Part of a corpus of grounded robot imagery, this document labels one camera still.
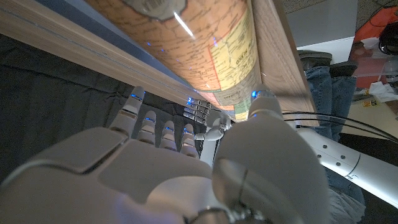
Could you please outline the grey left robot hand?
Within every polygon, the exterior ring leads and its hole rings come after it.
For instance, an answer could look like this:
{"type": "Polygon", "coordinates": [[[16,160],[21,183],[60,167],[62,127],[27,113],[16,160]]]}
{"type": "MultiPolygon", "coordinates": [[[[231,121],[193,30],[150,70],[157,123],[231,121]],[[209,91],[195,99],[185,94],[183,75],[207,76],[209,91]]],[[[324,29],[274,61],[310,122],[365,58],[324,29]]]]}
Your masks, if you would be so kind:
{"type": "Polygon", "coordinates": [[[198,141],[220,140],[232,127],[229,116],[205,100],[189,98],[183,115],[209,128],[205,133],[194,134],[194,140],[198,141]]]}

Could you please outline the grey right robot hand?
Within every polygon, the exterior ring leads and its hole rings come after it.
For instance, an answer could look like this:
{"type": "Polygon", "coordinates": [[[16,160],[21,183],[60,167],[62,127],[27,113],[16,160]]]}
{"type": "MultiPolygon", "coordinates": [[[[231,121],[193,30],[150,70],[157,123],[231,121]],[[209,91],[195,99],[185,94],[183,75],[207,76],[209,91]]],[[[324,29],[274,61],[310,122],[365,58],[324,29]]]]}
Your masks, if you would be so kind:
{"type": "Polygon", "coordinates": [[[224,135],[212,165],[191,126],[155,145],[149,113],[131,137],[144,96],[133,89],[108,128],[40,152],[1,184],[2,223],[328,223],[328,184],[312,148],[255,87],[248,120],[224,135]]]}

